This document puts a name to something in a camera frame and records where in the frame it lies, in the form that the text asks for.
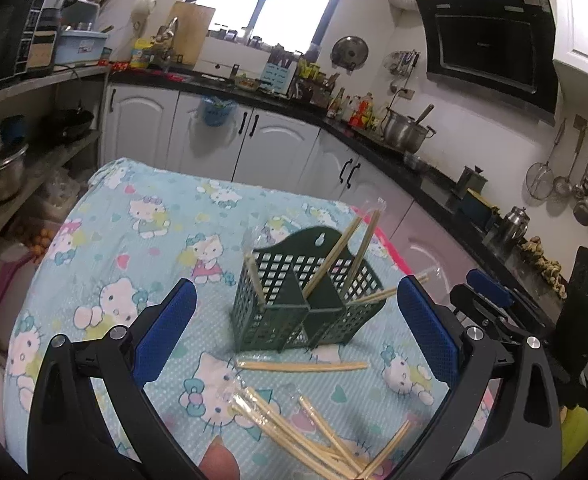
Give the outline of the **person's left hand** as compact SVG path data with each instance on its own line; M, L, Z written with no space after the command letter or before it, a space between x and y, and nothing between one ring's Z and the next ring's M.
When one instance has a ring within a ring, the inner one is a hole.
M219 441L208 446L199 469L209 480L239 480L241 478L235 457Z

